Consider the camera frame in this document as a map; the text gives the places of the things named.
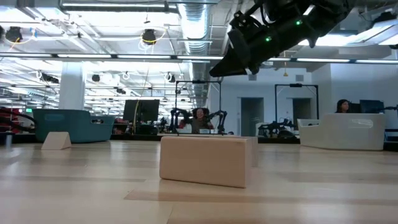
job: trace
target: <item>light wood floor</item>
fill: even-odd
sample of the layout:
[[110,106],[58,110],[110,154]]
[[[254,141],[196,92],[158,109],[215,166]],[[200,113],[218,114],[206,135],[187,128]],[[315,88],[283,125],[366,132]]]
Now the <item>light wood floor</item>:
[[398,223],[398,153],[260,144],[247,189],[159,179],[159,142],[0,148],[0,223]]

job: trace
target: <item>person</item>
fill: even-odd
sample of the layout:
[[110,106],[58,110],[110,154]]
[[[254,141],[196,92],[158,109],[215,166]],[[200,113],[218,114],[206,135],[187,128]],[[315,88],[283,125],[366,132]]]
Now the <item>person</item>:
[[342,99],[337,102],[337,110],[336,113],[348,113],[349,110],[349,101]]
[[[191,122],[192,134],[199,134],[201,129],[214,129],[211,122],[206,120],[206,114],[202,108],[193,110],[193,119]],[[185,123],[180,122],[179,128],[184,128]]]

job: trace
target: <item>computer monitor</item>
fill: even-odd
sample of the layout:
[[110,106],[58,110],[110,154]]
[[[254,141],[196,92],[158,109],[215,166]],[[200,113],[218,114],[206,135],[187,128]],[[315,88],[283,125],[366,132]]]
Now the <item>computer monitor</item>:
[[384,113],[383,101],[380,100],[360,100],[362,113]]
[[349,113],[362,113],[361,105],[359,103],[350,103],[348,111]]
[[124,104],[123,120],[134,120],[137,103],[136,121],[157,121],[160,100],[126,100]]

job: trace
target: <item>teal bin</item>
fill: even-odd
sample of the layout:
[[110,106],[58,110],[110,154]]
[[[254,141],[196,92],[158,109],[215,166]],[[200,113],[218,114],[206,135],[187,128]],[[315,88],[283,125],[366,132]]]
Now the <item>teal bin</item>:
[[[36,120],[36,138],[44,142],[51,131],[65,131],[69,133],[72,143],[88,143],[107,141],[111,138],[115,117],[91,116],[82,110],[33,110]],[[94,120],[103,123],[95,124]]]

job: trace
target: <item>ceiling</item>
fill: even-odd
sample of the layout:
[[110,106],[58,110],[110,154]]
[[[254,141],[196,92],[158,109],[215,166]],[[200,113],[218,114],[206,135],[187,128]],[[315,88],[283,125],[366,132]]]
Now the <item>ceiling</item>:
[[[63,1],[65,5],[71,5],[74,2],[76,1]],[[0,6],[0,26],[5,30],[11,26],[22,28],[21,43],[14,45],[2,38],[0,52],[184,55],[189,54],[187,50],[189,47],[198,43],[205,46],[205,49],[202,49],[204,55],[219,56],[223,55],[228,47],[227,32],[230,30],[228,23],[233,13],[237,10],[245,11],[253,4],[248,0],[224,0],[215,1],[217,4],[207,4],[209,11],[206,36],[192,40],[184,29],[186,28],[183,23],[184,15],[175,13],[176,9],[181,9],[180,5],[176,6],[179,0],[169,1],[170,12],[167,13],[153,7],[157,4],[162,8],[163,1],[84,0],[77,2],[80,4],[136,4],[137,7],[134,10],[115,7],[112,10],[112,7],[103,9],[91,5],[82,9],[66,6],[60,9],[50,6],[35,8]],[[386,9],[395,10],[396,1],[359,1],[358,7],[333,32],[352,31],[352,35],[363,34],[369,28],[370,21]],[[259,12],[254,14],[255,18],[260,18],[260,16]],[[195,31],[201,31],[195,27],[197,25],[193,23],[191,27],[188,26],[191,37],[195,36]],[[156,44],[143,44],[141,35],[145,29],[155,30]],[[397,34],[398,26],[391,26],[370,38],[357,35],[362,39],[355,47],[316,46],[310,49],[302,44],[282,53],[281,56],[384,58],[391,54],[391,50],[386,45],[378,44]],[[57,108],[59,85],[43,82],[38,77],[44,73],[61,81],[62,63],[59,60],[0,58],[0,106]],[[192,81],[197,79],[197,70],[200,69],[195,67],[197,63],[187,61],[83,63],[87,72],[85,108],[94,114],[122,115],[124,100],[135,99],[142,92],[143,97],[162,100],[160,114],[168,115],[175,101],[175,83],[169,83],[166,75],[172,74],[178,81]],[[203,71],[199,72],[203,74],[202,79],[208,80],[206,70],[211,64],[202,62],[202,65]],[[275,70],[284,67],[306,68],[308,72],[311,72],[321,65],[321,63],[274,62],[268,63],[266,67]],[[94,82],[91,79],[93,75],[100,75],[101,80]],[[182,88],[183,85],[184,83],[180,83],[178,87]],[[117,93],[116,86],[125,90],[126,94]],[[144,87],[152,87],[152,90],[144,90]],[[178,107],[190,109],[202,105],[207,95],[207,87],[208,85],[185,85],[186,90],[182,89],[178,96]]]

